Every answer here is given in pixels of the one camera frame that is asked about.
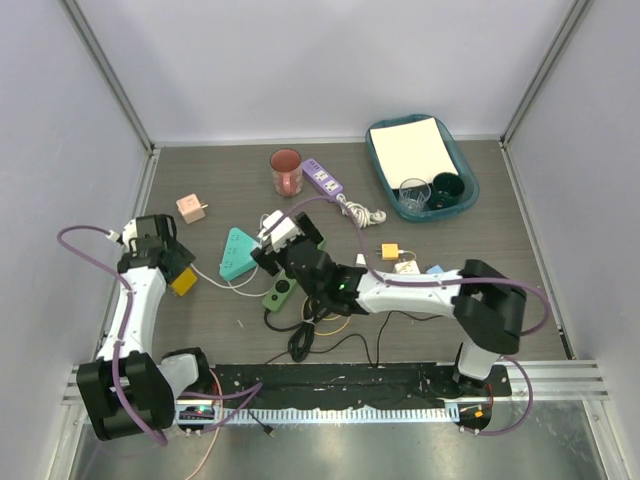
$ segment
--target white paper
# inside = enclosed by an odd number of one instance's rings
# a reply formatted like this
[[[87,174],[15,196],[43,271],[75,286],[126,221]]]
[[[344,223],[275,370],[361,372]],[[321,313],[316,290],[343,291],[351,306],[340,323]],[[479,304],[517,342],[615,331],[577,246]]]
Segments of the white paper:
[[[393,189],[408,178],[427,183],[442,172],[457,174],[435,118],[371,129],[380,167]]]

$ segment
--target cup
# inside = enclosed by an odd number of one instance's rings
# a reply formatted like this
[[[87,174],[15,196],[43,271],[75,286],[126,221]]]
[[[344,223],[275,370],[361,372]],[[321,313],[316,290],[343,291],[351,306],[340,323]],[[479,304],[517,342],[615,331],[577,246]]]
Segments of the cup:
[[[291,148],[283,148],[271,155],[273,184],[283,197],[293,197],[302,190],[302,157]]]
[[[422,212],[430,195],[429,184],[419,178],[408,178],[400,185],[400,205],[412,212]]]
[[[433,177],[429,208],[440,210],[452,207],[460,202],[464,193],[464,182],[455,173],[439,173]]]

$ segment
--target green power strip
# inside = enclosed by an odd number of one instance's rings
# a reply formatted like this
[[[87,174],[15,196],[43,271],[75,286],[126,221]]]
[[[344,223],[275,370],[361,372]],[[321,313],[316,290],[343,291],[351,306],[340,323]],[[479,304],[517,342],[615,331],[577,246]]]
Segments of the green power strip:
[[[323,250],[325,243],[327,243],[326,238],[318,244],[318,250]],[[298,281],[295,278],[289,278],[284,270],[281,271],[276,278],[276,283],[262,299],[262,305],[273,313],[278,313],[297,286]]]

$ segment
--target dark green mug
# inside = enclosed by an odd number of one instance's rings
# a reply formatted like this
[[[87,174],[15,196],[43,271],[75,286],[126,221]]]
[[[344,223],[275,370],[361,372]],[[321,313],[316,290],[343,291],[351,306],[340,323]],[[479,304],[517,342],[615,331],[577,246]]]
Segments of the dark green mug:
[[[431,196],[427,201],[430,210],[441,210],[460,202],[464,193],[464,182],[455,173],[439,173],[433,178]]]

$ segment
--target blue tray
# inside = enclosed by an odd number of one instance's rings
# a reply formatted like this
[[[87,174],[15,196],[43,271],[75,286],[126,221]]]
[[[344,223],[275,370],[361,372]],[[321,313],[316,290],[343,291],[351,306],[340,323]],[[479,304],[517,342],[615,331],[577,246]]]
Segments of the blue tray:
[[[380,167],[380,160],[378,159],[378,155],[376,155],[376,149],[373,146],[373,141],[371,140],[371,129],[395,127],[396,125],[405,125],[407,123],[426,120],[428,118],[433,117],[431,115],[414,114],[407,117],[394,118],[393,120],[382,120],[381,122],[371,125],[371,127],[369,127],[369,130],[367,130],[367,135],[365,137],[367,147],[369,148],[369,153],[371,154],[371,158],[373,159],[373,164],[376,167],[376,171],[378,172],[378,176],[380,177],[380,181],[382,182],[387,195],[389,195],[389,199],[391,200],[393,208],[396,209],[396,212],[398,212],[398,215],[400,215],[400,217],[409,222],[433,222],[435,220],[444,220],[446,218],[453,217],[454,215],[457,215],[471,208],[473,204],[476,203],[478,195],[480,194],[480,186],[478,185],[478,180],[473,174],[471,167],[467,163],[467,159],[464,158],[464,155],[460,151],[460,147],[458,147],[458,144],[449,133],[449,130],[447,130],[447,127],[444,126],[444,123],[436,118],[436,123],[438,125],[438,129],[440,130],[440,135],[442,135],[442,140],[447,147],[447,151],[449,152],[449,156],[453,161],[453,165],[456,167],[456,170],[458,170],[458,175],[464,182],[464,193],[462,194],[460,203],[452,207],[443,208],[441,210],[425,210],[423,212],[412,212],[400,205],[400,202],[398,202],[397,194],[394,193],[394,191],[387,183],[387,179],[385,178],[384,173],[382,172],[382,168]]]

